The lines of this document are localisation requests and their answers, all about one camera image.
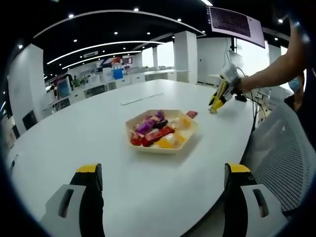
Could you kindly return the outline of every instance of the human arm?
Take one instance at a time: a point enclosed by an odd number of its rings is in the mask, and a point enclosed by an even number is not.
[[[306,68],[304,44],[297,28],[291,24],[291,38],[288,51],[266,69],[244,78],[239,89],[249,92],[255,88],[281,85],[298,76]]]

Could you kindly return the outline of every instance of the window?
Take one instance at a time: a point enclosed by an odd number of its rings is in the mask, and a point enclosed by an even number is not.
[[[287,52],[287,48],[281,46],[281,55],[285,55],[286,52]],[[305,82],[304,82],[303,90],[305,91],[305,87],[306,87],[306,69],[304,70],[304,77],[305,77]],[[283,84],[281,86],[283,88],[285,88],[285,89],[288,89],[288,90],[292,91],[291,88],[288,86],[288,83],[285,83],[285,84]]]
[[[237,39],[237,54],[242,56],[243,71],[251,76],[269,66],[269,46],[265,41],[266,48],[256,46],[242,39]]]
[[[143,50],[142,62],[143,62],[143,67],[151,68],[154,66],[153,48],[146,48]]]
[[[157,46],[158,66],[174,67],[173,42]]]

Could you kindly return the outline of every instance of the chair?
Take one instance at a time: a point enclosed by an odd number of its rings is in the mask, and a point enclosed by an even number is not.
[[[277,197],[283,213],[299,207],[316,173],[315,150],[284,102],[251,134],[242,163]]]

